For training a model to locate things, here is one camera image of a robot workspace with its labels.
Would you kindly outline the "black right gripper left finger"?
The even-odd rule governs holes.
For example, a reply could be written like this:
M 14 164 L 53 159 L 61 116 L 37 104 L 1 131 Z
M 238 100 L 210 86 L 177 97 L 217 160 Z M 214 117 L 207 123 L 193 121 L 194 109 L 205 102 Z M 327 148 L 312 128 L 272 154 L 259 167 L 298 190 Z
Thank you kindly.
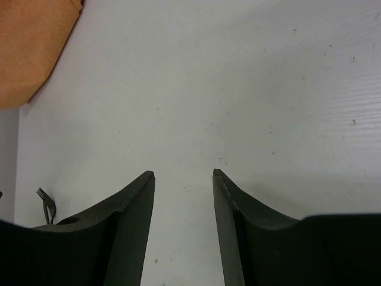
M 1 222 L 2 285 L 139 285 L 154 205 L 155 176 L 54 225 Z

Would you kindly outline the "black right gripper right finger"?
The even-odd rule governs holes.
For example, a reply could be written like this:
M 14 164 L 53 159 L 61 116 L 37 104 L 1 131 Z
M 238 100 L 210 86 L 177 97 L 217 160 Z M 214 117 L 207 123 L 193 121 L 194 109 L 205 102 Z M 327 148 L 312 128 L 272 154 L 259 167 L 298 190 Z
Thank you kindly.
M 298 220 L 213 171 L 226 285 L 379 285 L 380 214 L 323 214 Z

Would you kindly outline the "orange cloth placemat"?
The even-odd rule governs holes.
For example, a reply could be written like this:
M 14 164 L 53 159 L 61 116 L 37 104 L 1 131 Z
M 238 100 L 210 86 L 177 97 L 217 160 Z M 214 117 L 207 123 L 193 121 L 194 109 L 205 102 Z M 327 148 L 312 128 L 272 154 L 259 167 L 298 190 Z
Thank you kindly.
M 46 82 L 83 1 L 1 1 L 1 108 L 27 103 Z

